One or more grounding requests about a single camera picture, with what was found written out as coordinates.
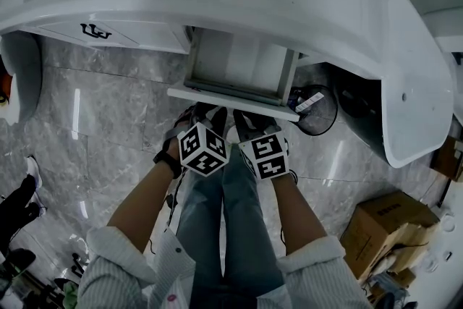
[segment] black pants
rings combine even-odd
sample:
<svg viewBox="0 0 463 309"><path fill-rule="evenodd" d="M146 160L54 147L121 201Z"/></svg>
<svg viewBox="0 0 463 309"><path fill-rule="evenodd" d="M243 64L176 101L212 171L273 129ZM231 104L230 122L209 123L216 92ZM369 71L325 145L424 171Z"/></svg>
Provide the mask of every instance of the black pants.
<svg viewBox="0 0 463 309"><path fill-rule="evenodd" d="M14 234L36 219L41 212L37 203L29 200L35 192L35 179L28 175L17 190L0 204L0 252L6 255L8 245Z"/></svg>

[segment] black watch strap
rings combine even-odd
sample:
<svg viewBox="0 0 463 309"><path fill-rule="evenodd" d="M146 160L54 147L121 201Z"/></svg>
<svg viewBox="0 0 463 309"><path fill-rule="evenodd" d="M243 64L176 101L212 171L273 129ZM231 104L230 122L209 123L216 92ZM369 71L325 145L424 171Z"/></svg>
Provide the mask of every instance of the black watch strap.
<svg viewBox="0 0 463 309"><path fill-rule="evenodd" d="M182 165L180 164L180 161L173 158L164 150L159 152L153 161L155 164L157 164L159 161L164 161L166 164L168 164L174 173L174 179L177 179L180 175L182 175Z"/></svg>

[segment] white cube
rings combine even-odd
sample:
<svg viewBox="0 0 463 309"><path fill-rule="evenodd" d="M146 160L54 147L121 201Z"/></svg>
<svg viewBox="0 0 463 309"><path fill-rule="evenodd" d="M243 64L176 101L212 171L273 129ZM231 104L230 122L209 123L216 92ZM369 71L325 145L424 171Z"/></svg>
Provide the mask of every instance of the white cube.
<svg viewBox="0 0 463 309"><path fill-rule="evenodd" d="M230 160L230 144L200 122L188 132L178 134L177 138L180 163L204 177L224 167Z"/></svg>
<svg viewBox="0 0 463 309"><path fill-rule="evenodd" d="M239 149L258 180L289 173L288 148L282 132L240 143Z"/></svg>

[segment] striped shirt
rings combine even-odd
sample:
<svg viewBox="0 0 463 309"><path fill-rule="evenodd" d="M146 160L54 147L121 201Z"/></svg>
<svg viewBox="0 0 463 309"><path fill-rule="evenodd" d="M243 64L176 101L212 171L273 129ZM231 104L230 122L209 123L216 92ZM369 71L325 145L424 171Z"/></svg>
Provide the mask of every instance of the striped shirt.
<svg viewBox="0 0 463 309"><path fill-rule="evenodd" d="M80 282L78 308L189 307L195 262L170 229L152 268L115 227L91 229L87 242L95 257ZM344 254L335 237L324 237L280 258L285 285L258 297L258 308L371 308Z"/></svg>

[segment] marble floor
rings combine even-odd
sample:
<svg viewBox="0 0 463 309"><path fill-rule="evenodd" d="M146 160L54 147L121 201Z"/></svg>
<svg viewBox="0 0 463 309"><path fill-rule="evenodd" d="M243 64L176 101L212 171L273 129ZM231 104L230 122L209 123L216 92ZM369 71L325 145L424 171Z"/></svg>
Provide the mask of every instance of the marble floor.
<svg viewBox="0 0 463 309"><path fill-rule="evenodd" d="M38 109L25 123L0 121L0 195L25 176L24 157L41 167L46 215L28 224L12 247L32 250L31 273L44 282L71 273L72 253L84 260L91 227L103 226L153 165L163 133L189 102L170 98L170 84L184 75L186 56L108 48L95 51L41 39L43 87ZM326 82L323 65L298 69L295 83ZM357 203L399 188L428 205L440 198L446 178L428 168L426 156L403 169L377 157L339 117L329 132L308 137L280 122L291 146L299 187L329 233L341 236ZM187 182L179 192L175 229ZM258 186L265 222L277 255L284 254L280 221L269 182ZM169 214L165 206L153 231L153 250ZM225 240L221 251L224 256ZM147 246L148 260L155 256Z"/></svg>

